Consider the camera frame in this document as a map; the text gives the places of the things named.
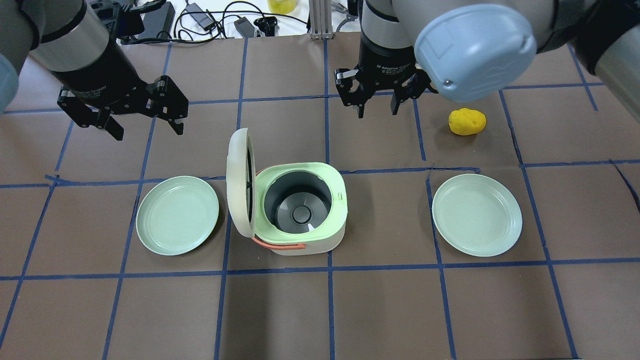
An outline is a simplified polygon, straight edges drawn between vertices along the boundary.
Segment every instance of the light blue end cap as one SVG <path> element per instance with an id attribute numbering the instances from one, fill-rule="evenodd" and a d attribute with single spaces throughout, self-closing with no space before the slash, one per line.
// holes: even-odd
<path id="1" fill-rule="evenodd" d="M 431 21 L 414 48 L 418 64 L 444 97 L 469 102 L 517 79 L 536 55 L 536 39 L 516 10 L 477 4 Z"/>
<path id="2" fill-rule="evenodd" d="M 13 65 L 0 54 L 0 114 L 4 113 L 7 105 L 18 92 L 18 74 Z"/>

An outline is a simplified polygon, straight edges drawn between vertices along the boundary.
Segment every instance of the open lid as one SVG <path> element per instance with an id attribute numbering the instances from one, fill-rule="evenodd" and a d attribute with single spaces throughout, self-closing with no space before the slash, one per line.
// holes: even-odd
<path id="1" fill-rule="evenodd" d="M 255 235 L 255 161 L 249 129 L 237 130 L 229 140 L 227 155 L 227 202 L 238 232 Z"/>

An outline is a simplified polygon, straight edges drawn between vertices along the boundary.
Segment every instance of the yellow toy potato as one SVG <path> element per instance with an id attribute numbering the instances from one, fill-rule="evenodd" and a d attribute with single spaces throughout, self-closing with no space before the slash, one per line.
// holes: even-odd
<path id="1" fill-rule="evenodd" d="M 486 126 L 486 116 L 477 110 L 462 108 L 449 114 L 449 129 L 457 135 L 478 134 Z"/>

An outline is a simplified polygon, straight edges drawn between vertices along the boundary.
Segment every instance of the blue grid line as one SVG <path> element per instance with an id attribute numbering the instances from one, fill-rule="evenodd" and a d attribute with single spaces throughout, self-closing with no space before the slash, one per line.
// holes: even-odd
<path id="1" fill-rule="evenodd" d="M 418 143 L 420 144 L 420 156 L 423 161 L 427 161 L 424 154 L 424 141 L 422 140 L 422 124 L 420 123 L 420 112 L 418 111 L 418 100 L 413 100 L 413 114 L 415 115 L 415 128 L 418 131 Z"/>
<path id="2" fill-rule="evenodd" d="M 624 264 L 640 263 L 640 258 L 608 258 L 608 259 L 568 259 L 552 260 L 554 265 L 584 265 L 584 264 Z"/>
<path id="3" fill-rule="evenodd" d="M 323 39 L 323 63 L 324 63 L 324 160 L 330 163 L 330 137 L 329 137 L 329 46 L 327 39 Z M 333 317 L 333 251 L 326 255 L 327 266 L 327 296 L 329 311 L 329 359 L 335 360 L 335 326 Z"/>
<path id="4" fill-rule="evenodd" d="M 439 264 L 402 264 L 402 265 L 343 265 L 333 266 L 332 270 L 336 271 L 380 271 L 380 270 L 423 270 L 437 269 Z"/>
<path id="5" fill-rule="evenodd" d="M 238 99 L 189 101 L 189 105 L 228 104 L 235 102 L 238 102 Z"/>
<path id="6" fill-rule="evenodd" d="M 445 269 L 457 269 L 457 268 L 502 268 L 502 267 L 518 267 L 518 266 L 542 266 L 547 265 L 545 260 L 533 260 L 533 261 L 503 261 L 503 262 L 489 262 L 489 263 L 448 263 L 442 264 Z"/>
<path id="7" fill-rule="evenodd" d="M 330 143 L 329 143 L 329 50 L 326 39 L 323 39 L 324 46 L 324 162 L 330 163 Z"/>
<path id="8" fill-rule="evenodd" d="M 342 175 L 351 174 L 382 174 L 386 172 L 421 172 L 427 170 L 450 170 L 450 171 L 473 171 L 477 174 L 480 173 L 480 168 L 477 167 L 407 167 L 407 168 L 377 168 L 377 169 L 365 169 L 365 170 L 340 170 Z"/>
<path id="9" fill-rule="evenodd" d="M 117 186 L 117 185 L 132 185 L 132 184 L 149 184 L 149 183 L 161 183 L 165 180 L 168 180 L 168 177 L 165 178 L 154 178 L 154 179 L 140 179 L 140 180 L 120 180 L 120 181 L 71 181 L 71 180 L 64 180 L 64 179 L 58 179 L 57 177 L 53 177 L 50 175 L 45 175 L 46 179 L 49 180 L 55 180 L 58 183 L 58 186 Z M 200 176 L 198 177 L 201 180 L 204 181 L 212 181 L 212 180 L 225 180 L 227 177 L 226 176 L 214 176 L 214 177 L 209 177 L 209 176 Z M 11 185 L 11 187 L 19 187 L 19 188 L 24 188 L 24 187 L 43 187 L 44 186 L 48 186 L 48 184 L 24 184 L 24 185 Z"/>
<path id="10" fill-rule="evenodd" d="M 521 89 L 548 89 L 548 88 L 581 88 L 583 86 L 604 86 L 604 83 L 581 83 L 581 84 L 551 84 L 551 85 L 510 85 L 502 88 L 503 90 L 521 90 Z"/>
<path id="11" fill-rule="evenodd" d="M 34 109 L 34 110 L 9 110 L 4 113 L 7 115 L 13 114 L 37 114 L 37 113 L 59 113 L 62 109 Z"/>
<path id="12" fill-rule="evenodd" d="M 327 286 L 329 296 L 329 358 L 335 360 L 335 322 L 333 317 L 333 251 L 329 251 L 326 257 Z"/>
<path id="13" fill-rule="evenodd" d="M 67 144 L 69 143 L 69 138 L 71 137 L 71 130 L 74 128 L 74 122 L 72 120 L 69 121 L 69 128 L 67 129 L 67 135 L 65 136 L 65 142 L 62 144 L 62 149 L 60 150 L 60 156 L 58 157 L 58 162 L 56 163 L 55 172 L 60 170 L 60 165 L 62 165 L 62 158 L 65 156 L 65 150 L 67 150 Z"/>
<path id="14" fill-rule="evenodd" d="M 169 43 L 166 50 L 166 56 L 164 58 L 163 75 L 166 75 L 166 71 L 169 67 L 169 60 L 171 58 L 172 45 Z M 147 160 L 149 158 L 149 151 L 151 150 L 151 141 L 154 137 L 154 129 L 156 127 L 156 118 L 151 119 L 151 126 L 149 127 L 149 135 L 147 138 L 147 146 L 145 147 L 145 156 L 142 160 L 142 167 L 140 169 L 139 181 L 145 178 L 145 171 L 147 169 Z M 136 194 L 136 200 L 133 203 L 133 210 L 131 212 L 131 220 L 129 221 L 129 230 L 127 232 L 127 239 L 125 241 L 124 251 L 122 252 L 122 262 L 120 263 L 120 273 L 118 274 L 118 284 L 116 286 L 115 296 L 113 297 L 113 305 L 111 307 L 111 316 L 109 317 L 109 325 L 107 328 L 107 335 L 104 339 L 104 349 L 102 350 L 102 360 L 107 359 L 109 354 L 109 346 L 111 344 L 111 335 L 113 334 L 113 324 L 115 323 L 116 314 L 118 312 L 118 303 L 120 301 L 120 291 L 122 290 L 122 282 L 124 279 L 124 272 L 127 266 L 127 258 L 129 257 L 129 246 L 131 245 L 131 237 L 133 236 L 133 228 L 136 223 L 136 214 L 138 213 L 138 206 L 140 206 L 140 196 L 142 194 L 142 182 L 138 183 L 138 192 Z"/>
<path id="15" fill-rule="evenodd" d="M 259 101 L 284 101 L 284 100 L 309 100 L 324 99 L 328 95 L 299 95 L 299 96 L 279 96 L 279 97 L 251 97 L 243 99 L 243 102 L 259 102 Z"/>
<path id="16" fill-rule="evenodd" d="M 503 90 L 522 90 L 522 89 L 540 89 L 540 88 L 579 88 L 583 86 L 605 86 L 604 83 L 577 83 L 577 84 L 549 84 L 549 85 L 511 85 L 506 86 Z M 432 94 L 429 90 L 425 90 L 423 94 Z M 393 92 L 376 92 L 374 96 L 387 96 L 393 95 Z M 300 95 L 300 96 L 283 96 L 283 97 L 255 97 L 249 99 L 242 99 L 243 102 L 257 102 L 257 101 L 282 101 L 282 100 L 300 100 L 300 99 L 322 99 L 322 98 L 334 98 L 340 97 L 339 94 L 324 94 L 324 95 Z M 189 105 L 203 105 L 203 104 L 226 104 L 236 103 L 239 99 L 217 99 L 217 100 L 201 100 L 201 101 L 189 101 Z M 4 113 L 7 115 L 14 114 L 28 114 L 28 113 L 56 113 L 61 112 L 62 109 L 35 109 L 35 110 L 8 110 Z"/>
<path id="17" fill-rule="evenodd" d="M 522 166 L 522 155 L 520 154 L 520 148 L 518 146 L 518 139 L 516 137 L 515 130 L 513 128 L 513 123 L 511 121 L 511 115 L 509 114 L 509 108 L 507 107 L 507 102 L 504 98 L 504 94 L 502 90 L 500 93 L 500 101 L 502 102 L 502 109 L 504 110 L 505 117 L 507 119 L 507 123 L 509 125 L 509 130 L 511 131 L 511 139 L 513 141 L 513 147 L 516 151 L 516 155 L 518 156 L 518 162 L 520 163 L 520 170 L 522 170 L 522 177 L 524 178 L 524 183 L 527 188 L 527 193 L 529 194 L 529 202 L 531 203 L 531 208 L 533 210 L 534 218 L 536 219 L 536 225 L 538 227 L 538 234 L 540 235 L 540 243 L 542 245 L 542 249 L 545 253 L 545 260 L 547 263 L 547 268 L 549 270 L 549 276 L 551 278 L 551 283 L 554 287 L 554 293 L 556 295 L 556 302 L 558 304 L 558 310 L 560 312 L 560 317 L 564 326 L 564 333 L 566 334 L 567 342 L 569 343 L 569 349 L 571 350 L 571 355 L 573 358 L 578 358 L 577 351 L 575 349 L 575 343 L 573 342 L 573 336 L 571 334 L 571 328 L 569 326 L 569 321 L 566 317 L 566 312 L 564 311 L 564 304 L 562 300 L 562 296 L 560 294 L 560 288 L 558 287 L 556 272 L 554 270 L 553 263 L 551 262 L 551 255 L 549 254 L 549 250 L 547 248 L 547 240 L 545 239 L 544 231 L 542 230 L 542 223 L 540 222 L 540 214 L 538 213 L 538 207 L 536 206 L 536 201 L 533 196 L 533 191 L 531 189 L 531 183 L 529 182 L 529 176 L 527 175 L 527 169 Z"/>
<path id="18" fill-rule="evenodd" d="M 48 188 L 51 184 L 4 184 L 0 185 L 0 189 L 19 189 L 19 188 Z"/>
<path id="19" fill-rule="evenodd" d="M 117 279 L 120 274 L 61 274 L 61 275 L 25 275 L 24 280 L 63 280 L 63 279 Z"/>
<path id="20" fill-rule="evenodd" d="M 591 101 L 591 105 L 595 111 L 598 111 L 598 105 L 596 105 L 596 101 L 593 99 L 593 95 L 591 94 L 591 89 L 589 89 L 589 85 L 587 83 L 587 79 L 585 79 L 584 74 L 582 73 L 582 69 L 580 69 L 580 62 L 578 61 L 578 57 L 575 55 L 573 48 L 567 44 L 569 48 L 569 53 L 571 53 L 571 57 L 573 58 L 573 63 L 575 64 L 575 69 L 578 70 L 578 74 L 580 75 L 580 79 L 582 80 L 582 85 L 584 89 L 587 91 L 587 96 L 589 97 L 589 101 Z"/>
<path id="21" fill-rule="evenodd" d="M 438 238 L 436 236 L 436 223 L 433 220 L 433 194 L 431 192 L 431 179 L 425 181 L 427 188 L 427 200 L 429 201 L 429 220 L 431 221 L 431 232 L 433 234 L 433 246 L 436 250 L 436 259 L 438 260 L 438 271 L 440 272 L 440 291 L 442 292 L 442 305 L 444 308 L 444 320 L 447 324 L 447 337 L 449 338 L 449 351 L 451 358 L 456 360 L 456 344 L 453 339 L 453 326 L 451 325 L 451 311 L 449 310 L 449 296 L 447 294 L 447 283 L 444 277 L 444 265 L 442 264 L 442 254 L 438 246 Z"/>
<path id="22" fill-rule="evenodd" d="M 572 163 L 524 163 L 521 167 L 572 167 L 586 165 L 610 165 L 610 164 L 640 164 L 639 159 L 632 160 L 600 160 L 600 161 L 575 161 Z"/>
<path id="23" fill-rule="evenodd" d="M 143 161 L 143 168 L 140 173 L 140 177 L 142 178 L 145 173 L 144 166 L 147 163 L 148 150 L 150 148 L 151 139 L 153 137 L 153 130 L 156 118 L 153 118 L 151 122 L 151 128 L 149 131 L 149 138 L 147 140 L 147 150 L 145 153 L 145 160 Z M 118 274 L 118 285 L 116 286 L 116 293 L 113 299 L 113 306 L 111 308 L 111 316 L 109 317 L 109 326 L 107 328 L 107 336 L 104 340 L 104 350 L 102 351 L 102 360 L 107 359 L 107 355 L 109 353 L 109 345 L 111 344 L 111 335 L 113 333 L 113 324 L 115 322 L 116 313 L 118 311 L 118 303 L 120 301 L 120 290 L 122 290 L 122 281 L 124 279 L 124 270 L 127 265 L 127 258 L 129 256 L 129 246 L 131 245 L 131 237 L 133 236 L 133 227 L 136 223 L 136 214 L 138 213 L 138 206 L 140 206 L 140 196 L 142 194 L 142 183 L 138 184 L 138 192 L 136 194 L 136 200 L 133 204 L 133 211 L 131 213 L 131 220 L 129 222 L 129 231 L 127 233 L 127 240 L 125 242 L 125 249 L 122 254 L 122 262 L 120 264 L 120 273 Z"/>
<path id="24" fill-rule="evenodd" d="M 558 259 L 551 260 L 553 265 L 597 265 L 597 264 L 626 264 L 640 263 L 640 258 L 591 258 L 591 259 Z M 443 263 L 435 264 L 404 264 L 404 265 L 345 265 L 332 266 L 332 272 L 351 271 L 394 271 L 394 270 L 424 270 L 424 269 L 444 269 L 448 268 L 498 268 L 498 267 L 519 267 L 519 266 L 546 266 L 546 260 L 533 261 L 496 261 L 487 263 Z M 312 266 L 302 268 L 263 268 L 249 270 L 227 270 L 228 276 L 242 275 L 266 275 L 266 274 L 296 274 L 327 272 L 328 266 Z M 124 279 L 141 277 L 192 277 L 192 276 L 217 276 L 222 275 L 222 270 L 185 271 L 185 272 L 142 272 L 124 273 Z M 16 281 L 22 278 L 24 281 L 31 280 L 61 280 L 61 279 L 117 279 L 120 274 L 56 274 L 56 275 L 20 275 L 0 276 L 0 281 Z"/>
<path id="25" fill-rule="evenodd" d="M 513 122 L 511 121 L 509 108 L 507 108 L 507 100 L 504 98 L 504 92 L 502 92 L 502 90 L 499 90 L 498 94 L 500 95 L 500 102 L 502 103 L 502 110 L 504 110 L 504 116 L 507 118 L 507 124 L 509 125 L 509 130 L 511 131 L 511 141 L 513 142 L 513 148 L 516 151 L 516 156 L 518 156 L 518 162 L 522 164 L 523 163 L 522 154 L 520 153 L 520 147 L 518 146 L 518 139 L 516 139 L 516 131 L 513 128 Z"/>
<path id="26" fill-rule="evenodd" d="M 249 39 L 244 39 L 244 50 L 242 53 L 242 68 L 240 72 L 240 91 L 238 92 L 238 118 L 236 120 L 236 130 L 240 128 L 242 119 L 242 102 L 244 94 L 244 73 L 246 72 L 246 51 L 249 46 Z"/>
<path id="27" fill-rule="evenodd" d="M 36 224 L 35 231 L 33 232 L 33 237 L 31 237 L 31 243 L 29 244 L 29 250 L 27 251 L 27 256 L 24 259 L 24 264 L 22 264 L 22 272 L 20 273 L 20 278 L 18 279 L 18 284 L 15 287 L 15 291 L 13 292 L 13 298 L 11 300 L 11 305 L 9 306 L 9 310 L 7 311 L 6 318 L 4 319 L 4 325 L 2 328 L 2 333 L 0 333 L 0 348 L 2 348 L 2 344 L 4 342 L 4 336 L 6 335 L 6 331 L 9 328 L 9 322 L 11 321 L 11 317 L 13 315 L 13 310 L 15 309 L 15 303 L 18 301 L 18 294 L 20 293 L 20 289 L 22 288 L 22 283 L 24 282 L 24 276 L 27 273 L 27 267 L 29 266 L 29 261 L 31 260 L 31 254 L 33 253 L 33 249 L 36 245 L 36 240 L 38 239 L 38 234 L 40 233 L 40 227 L 42 226 L 42 220 L 44 219 L 44 215 L 47 213 L 47 208 L 49 207 L 49 203 L 51 201 L 51 196 L 53 195 L 53 190 L 56 188 L 56 182 L 54 181 L 49 187 L 49 194 L 47 195 L 47 200 L 44 202 L 44 206 L 42 207 L 42 212 L 40 213 L 40 218 L 38 219 L 38 223 Z"/>
<path id="28" fill-rule="evenodd" d="M 222 338 L 222 313 L 225 307 L 225 292 L 227 290 L 227 274 L 229 262 L 229 247 L 231 242 L 231 214 L 227 213 L 227 232 L 225 233 L 225 252 L 222 257 L 222 272 L 220 278 L 220 298 L 218 299 L 218 321 L 216 322 L 216 339 L 213 344 L 213 359 L 220 358 L 220 339 Z"/>
<path id="29" fill-rule="evenodd" d="M 636 204 L 636 208 L 638 209 L 638 212 L 640 213 L 640 199 L 638 198 L 638 192 L 636 191 L 636 189 L 634 189 L 634 187 L 633 187 L 633 185 L 631 185 L 631 182 L 629 181 L 629 179 L 627 179 L 627 177 L 622 173 L 620 168 L 613 161 L 611 161 L 611 165 L 613 165 L 613 167 L 616 168 L 616 171 L 618 171 L 618 174 L 620 175 L 620 177 L 622 177 L 622 181 L 625 182 L 625 185 L 629 189 L 629 192 L 631 193 L 631 197 L 634 198 L 634 202 Z"/>

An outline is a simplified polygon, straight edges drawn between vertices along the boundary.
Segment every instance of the yellow object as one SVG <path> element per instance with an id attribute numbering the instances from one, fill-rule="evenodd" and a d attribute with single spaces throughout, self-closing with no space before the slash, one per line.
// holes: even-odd
<path id="1" fill-rule="evenodd" d="M 462 108 L 449 115 L 449 129 L 457 135 L 478 134 L 486 126 L 486 116 L 477 110 Z"/>
<path id="2" fill-rule="evenodd" d="M 272 13 L 288 14 L 296 8 L 296 0 L 267 0 Z"/>

